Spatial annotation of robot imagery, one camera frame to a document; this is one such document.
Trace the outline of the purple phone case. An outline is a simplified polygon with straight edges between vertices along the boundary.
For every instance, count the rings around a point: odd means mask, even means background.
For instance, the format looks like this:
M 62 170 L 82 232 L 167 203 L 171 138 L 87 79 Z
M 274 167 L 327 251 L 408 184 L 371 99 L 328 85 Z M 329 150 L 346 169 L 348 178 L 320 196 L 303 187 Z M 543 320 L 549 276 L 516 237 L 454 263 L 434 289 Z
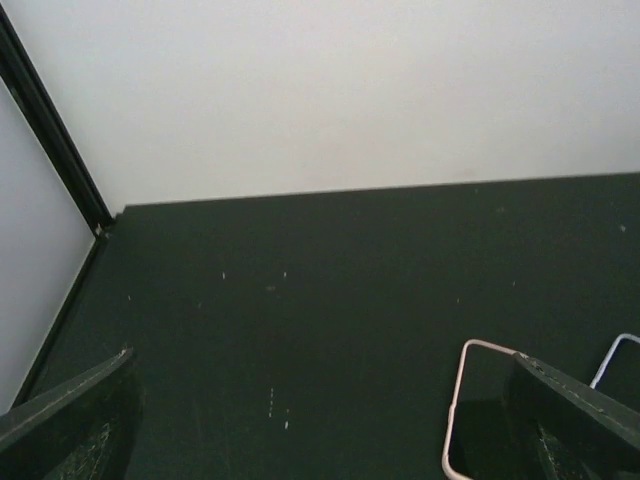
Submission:
M 606 370 L 609 366 L 609 364 L 611 363 L 618 347 L 623 343 L 623 342 L 632 342 L 632 343 L 636 343 L 636 344 L 640 344 L 640 338 L 636 335 L 630 334 L 630 333 L 621 333 L 619 334 L 614 341 L 612 342 L 611 346 L 609 347 L 608 351 L 606 352 L 602 362 L 600 363 L 598 370 L 596 371 L 595 376 L 593 377 L 593 379 L 591 380 L 589 386 L 592 389 L 595 389 L 598 384 L 600 383 L 600 381 L 602 380 L 604 374 L 606 373 Z

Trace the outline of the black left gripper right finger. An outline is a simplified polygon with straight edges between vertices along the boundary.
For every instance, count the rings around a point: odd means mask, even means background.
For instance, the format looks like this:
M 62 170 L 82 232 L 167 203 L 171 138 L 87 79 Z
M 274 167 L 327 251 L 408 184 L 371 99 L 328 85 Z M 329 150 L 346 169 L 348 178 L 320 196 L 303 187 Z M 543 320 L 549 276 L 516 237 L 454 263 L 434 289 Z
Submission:
M 512 355 L 503 392 L 525 479 L 637 479 L 639 413 L 560 370 Z

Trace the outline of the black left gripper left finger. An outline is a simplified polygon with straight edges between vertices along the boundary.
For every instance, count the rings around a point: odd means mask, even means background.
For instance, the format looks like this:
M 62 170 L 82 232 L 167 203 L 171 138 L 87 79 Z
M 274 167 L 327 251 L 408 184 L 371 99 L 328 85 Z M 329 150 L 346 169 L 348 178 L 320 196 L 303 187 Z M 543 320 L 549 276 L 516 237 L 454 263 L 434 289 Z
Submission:
M 136 353 L 125 348 L 1 416 L 1 477 L 124 478 L 143 405 Z

